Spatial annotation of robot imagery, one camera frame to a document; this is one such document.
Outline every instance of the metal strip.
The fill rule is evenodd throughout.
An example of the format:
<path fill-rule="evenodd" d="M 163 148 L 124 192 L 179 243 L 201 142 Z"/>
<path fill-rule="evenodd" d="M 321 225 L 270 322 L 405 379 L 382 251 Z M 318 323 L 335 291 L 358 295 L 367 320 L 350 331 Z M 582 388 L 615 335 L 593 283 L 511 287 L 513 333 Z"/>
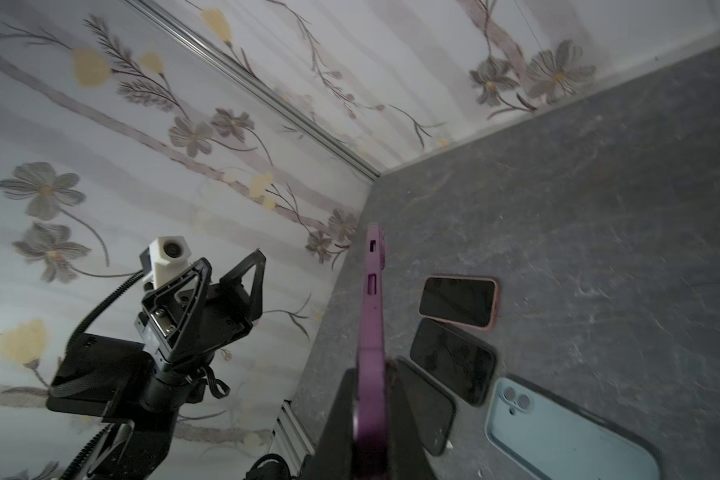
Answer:
<path fill-rule="evenodd" d="M 300 111 L 296 110 L 289 103 L 283 101 L 275 92 L 269 89 L 259 80 L 256 80 L 229 56 L 221 52 L 214 44 L 194 33 L 189 27 L 183 24 L 154 0 L 123 0 L 143 16 L 157 24 L 165 32 L 170 34 L 174 40 L 187 47 L 202 60 L 224 73 L 235 83 L 255 95 L 269 107 L 278 112 L 286 120 L 293 123 L 297 129 L 327 148 L 336 157 L 341 158 L 358 172 L 370 180 L 376 180 L 380 173 L 374 167 L 361 159 L 357 154 L 346 148 L 344 144 L 336 140 L 327 131 L 320 128 L 315 122 L 307 118 Z"/>

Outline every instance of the black smartphone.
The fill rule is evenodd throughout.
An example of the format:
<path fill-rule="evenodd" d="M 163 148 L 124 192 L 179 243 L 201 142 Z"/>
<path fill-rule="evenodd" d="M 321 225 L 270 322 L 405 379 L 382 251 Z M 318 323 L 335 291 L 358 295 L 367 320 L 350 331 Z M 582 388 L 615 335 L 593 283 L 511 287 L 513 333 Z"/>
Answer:
<path fill-rule="evenodd" d="M 427 452 L 438 456 L 445 448 L 456 415 L 454 400 L 415 366 L 401 357 L 395 360 L 418 436 Z"/>
<path fill-rule="evenodd" d="M 476 340 L 432 319 L 418 325 L 411 360 L 472 406 L 480 405 L 496 357 Z"/>
<path fill-rule="evenodd" d="M 418 314 L 441 322 L 489 330 L 496 320 L 499 284 L 476 276 L 430 276 L 424 282 Z"/>

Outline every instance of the gray flower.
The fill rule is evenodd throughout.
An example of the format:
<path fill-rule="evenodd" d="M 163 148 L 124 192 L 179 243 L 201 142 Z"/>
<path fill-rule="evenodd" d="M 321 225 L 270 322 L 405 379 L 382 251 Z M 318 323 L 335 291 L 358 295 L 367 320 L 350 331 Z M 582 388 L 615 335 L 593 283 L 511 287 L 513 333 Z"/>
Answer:
<path fill-rule="evenodd" d="M 175 127 L 168 130 L 170 142 L 176 147 L 186 147 L 186 154 L 191 158 L 197 157 L 197 150 L 208 155 L 212 145 L 208 141 L 213 135 L 213 129 L 206 122 L 201 121 L 194 126 L 187 123 L 182 117 L 176 117 Z"/>
<path fill-rule="evenodd" d="M 36 477 L 29 478 L 27 470 L 19 472 L 16 475 L 9 477 L 3 477 L 3 480 L 50 480 L 51 478 L 57 478 L 64 473 L 65 468 L 59 468 L 58 462 L 48 462 L 43 468 L 43 471 Z"/>
<path fill-rule="evenodd" d="M 526 71 L 535 82 L 528 95 L 531 98 L 547 95 L 547 103 L 552 104 L 562 96 L 576 93 L 576 86 L 589 82 L 595 74 L 594 65 L 576 66 L 581 53 L 581 47 L 574 46 L 572 40 L 563 40 L 554 54 L 544 50 L 534 55 Z"/>
<path fill-rule="evenodd" d="M 34 222 L 24 233 L 21 242 L 13 242 L 12 245 L 28 264 L 45 261 L 45 272 L 40 277 L 43 282 L 50 283 L 58 278 L 61 283 L 69 283 L 77 278 L 69 260 L 81 258 L 90 252 L 90 248 L 70 242 L 69 239 L 68 226 Z"/>
<path fill-rule="evenodd" d="M 312 255 L 317 254 L 320 264 L 325 263 L 326 260 L 330 260 L 333 255 L 328 251 L 331 246 L 331 238 L 323 235 L 323 232 L 309 232 L 309 238 L 307 239 L 307 245 L 304 247 Z"/>
<path fill-rule="evenodd" d="M 236 117 L 231 109 L 225 110 L 224 108 L 216 109 L 211 125 L 216 127 L 222 137 L 229 137 L 232 134 L 240 141 L 246 141 L 246 130 L 253 130 L 254 126 L 247 111 Z"/>
<path fill-rule="evenodd" d="M 483 93 L 478 97 L 479 104 L 496 107 L 500 104 L 499 92 L 514 90 L 520 86 L 518 82 L 507 76 L 509 67 L 510 63 L 507 60 L 488 57 L 480 62 L 477 70 L 469 71 L 473 86 L 483 89 Z"/>
<path fill-rule="evenodd" d="M 33 197 L 27 206 L 27 215 L 40 220 L 50 220 L 59 214 L 59 204 L 77 205 L 85 200 L 85 195 L 71 190 L 80 177 L 76 174 L 56 176 L 50 164 L 34 162 L 22 164 L 14 169 L 14 177 L 0 180 L 3 195 L 12 199 Z"/>
<path fill-rule="evenodd" d="M 333 210 L 333 216 L 328 218 L 328 228 L 336 235 L 339 242 L 352 241 L 357 230 L 358 221 L 353 214 L 345 214 L 341 208 Z"/>

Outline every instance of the floral wall panel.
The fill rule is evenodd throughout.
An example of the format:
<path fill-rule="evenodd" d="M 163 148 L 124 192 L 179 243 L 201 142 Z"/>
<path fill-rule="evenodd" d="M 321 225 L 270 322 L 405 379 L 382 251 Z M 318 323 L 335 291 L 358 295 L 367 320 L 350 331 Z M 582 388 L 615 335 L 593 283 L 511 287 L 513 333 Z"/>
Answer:
<path fill-rule="evenodd" d="M 242 477 L 268 444 L 369 182 L 119 2 L 0 1 L 0 478 L 50 478 L 100 428 L 49 412 L 77 323 L 183 235 L 214 280 L 256 248 L 264 310 L 219 351 L 154 478 Z M 92 325 L 139 341 L 141 288 Z"/>
<path fill-rule="evenodd" d="M 158 3 L 382 171 L 720 30 L 720 0 Z"/>

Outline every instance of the light blue phone case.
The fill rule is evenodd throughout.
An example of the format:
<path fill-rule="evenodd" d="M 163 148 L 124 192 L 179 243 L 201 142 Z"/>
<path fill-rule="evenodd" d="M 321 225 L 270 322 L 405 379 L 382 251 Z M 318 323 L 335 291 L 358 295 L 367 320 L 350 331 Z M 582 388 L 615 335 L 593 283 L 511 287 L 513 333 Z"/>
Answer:
<path fill-rule="evenodd" d="M 540 480 L 659 480 L 643 447 L 508 378 L 490 396 L 488 440 Z"/>

